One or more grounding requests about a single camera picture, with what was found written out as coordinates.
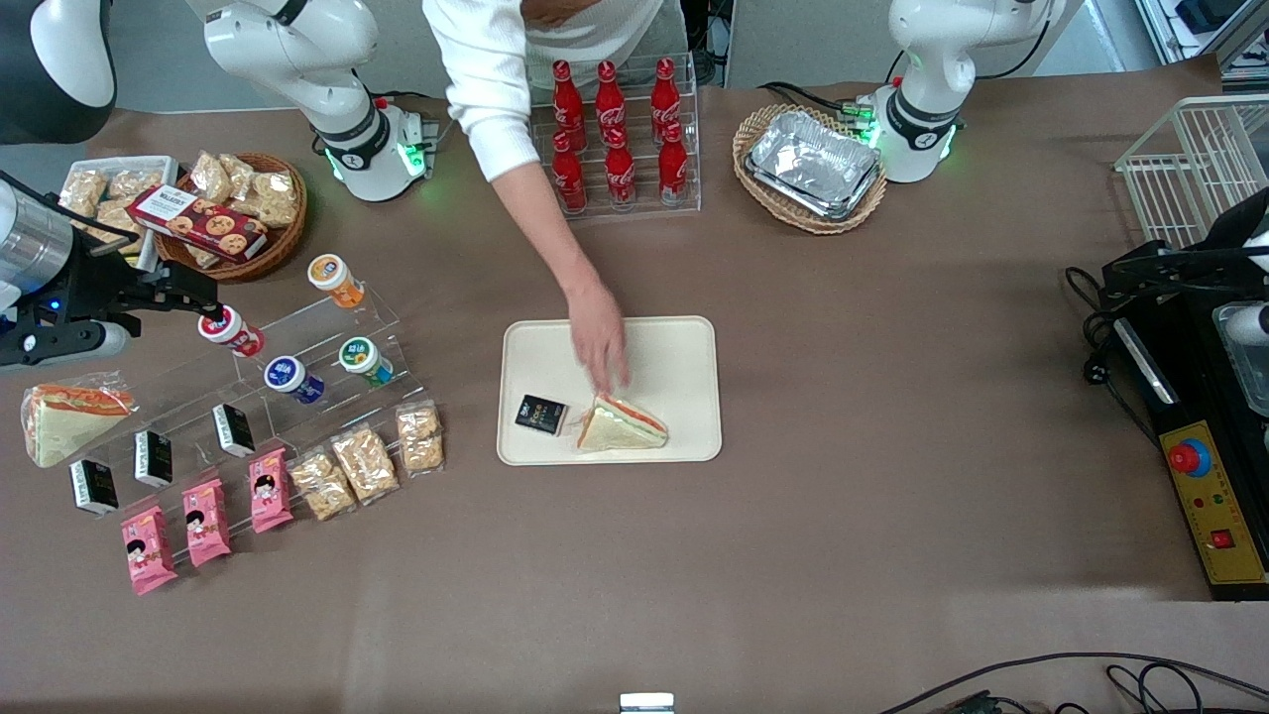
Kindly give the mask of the person's bare hand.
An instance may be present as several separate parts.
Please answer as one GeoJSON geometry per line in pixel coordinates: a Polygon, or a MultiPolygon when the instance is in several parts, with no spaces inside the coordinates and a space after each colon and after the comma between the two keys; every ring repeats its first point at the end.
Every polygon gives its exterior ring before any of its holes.
{"type": "Polygon", "coordinates": [[[577,282],[565,290],[574,353],[598,394],[629,383],[626,321],[603,282],[577,282]]]}

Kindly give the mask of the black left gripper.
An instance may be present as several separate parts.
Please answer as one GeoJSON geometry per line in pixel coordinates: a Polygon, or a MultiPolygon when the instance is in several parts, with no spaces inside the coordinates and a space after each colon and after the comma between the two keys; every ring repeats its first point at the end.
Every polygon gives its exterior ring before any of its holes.
{"type": "Polygon", "coordinates": [[[1266,290],[1268,190],[1225,211],[1194,250],[1146,241],[1101,268],[1101,299],[1266,290]]]}

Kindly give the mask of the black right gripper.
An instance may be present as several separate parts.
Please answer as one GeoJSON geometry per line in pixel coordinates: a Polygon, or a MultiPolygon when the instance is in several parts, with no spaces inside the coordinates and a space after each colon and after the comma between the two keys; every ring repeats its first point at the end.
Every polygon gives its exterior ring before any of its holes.
{"type": "Polygon", "coordinates": [[[190,268],[155,268],[146,284],[118,254],[74,254],[53,282],[28,297],[28,321],[38,328],[88,321],[140,328],[140,311],[216,317],[217,297],[217,282],[190,268]]]}

